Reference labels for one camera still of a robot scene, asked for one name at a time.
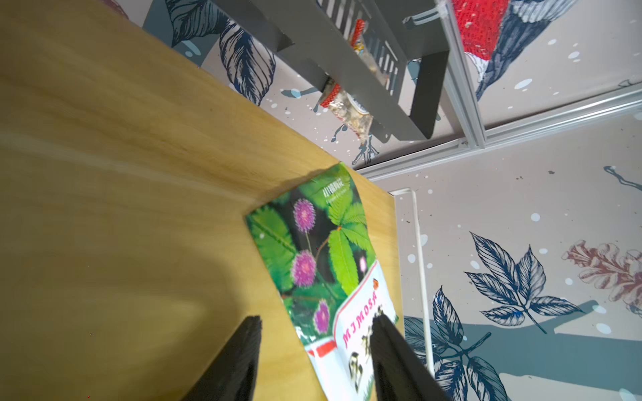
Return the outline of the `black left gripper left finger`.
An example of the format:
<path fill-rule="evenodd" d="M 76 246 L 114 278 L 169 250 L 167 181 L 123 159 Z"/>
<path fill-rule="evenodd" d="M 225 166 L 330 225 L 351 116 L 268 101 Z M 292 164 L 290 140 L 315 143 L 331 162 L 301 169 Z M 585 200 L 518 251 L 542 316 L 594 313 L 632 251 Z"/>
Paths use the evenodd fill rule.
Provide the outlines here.
<path fill-rule="evenodd" d="M 182 400 L 253 400 L 261 340 L 261 318 L 246 317 Z"/>

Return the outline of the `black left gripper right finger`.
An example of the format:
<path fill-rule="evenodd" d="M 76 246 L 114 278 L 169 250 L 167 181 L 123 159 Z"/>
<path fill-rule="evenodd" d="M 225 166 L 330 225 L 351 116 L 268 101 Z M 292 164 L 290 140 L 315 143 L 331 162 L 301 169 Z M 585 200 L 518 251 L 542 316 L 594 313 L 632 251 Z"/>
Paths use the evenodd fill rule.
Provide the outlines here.
<path fill-rule="evenodd" d="M 378 400 L 449 400 L 384 314 L 373 320 L 370 347 Z"/>

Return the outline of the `mimosa seed bag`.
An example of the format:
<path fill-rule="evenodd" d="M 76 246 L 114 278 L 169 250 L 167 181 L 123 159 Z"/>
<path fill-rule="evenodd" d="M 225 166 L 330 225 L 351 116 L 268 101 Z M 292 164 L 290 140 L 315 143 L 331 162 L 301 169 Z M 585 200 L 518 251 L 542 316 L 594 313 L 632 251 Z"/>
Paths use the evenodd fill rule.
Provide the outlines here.
<path fill-rule="evenodd" d="M 246 222 L 327 399 L 371 399 L 373 321 L 398 315 L 348 168 L 329 168 Z"/>

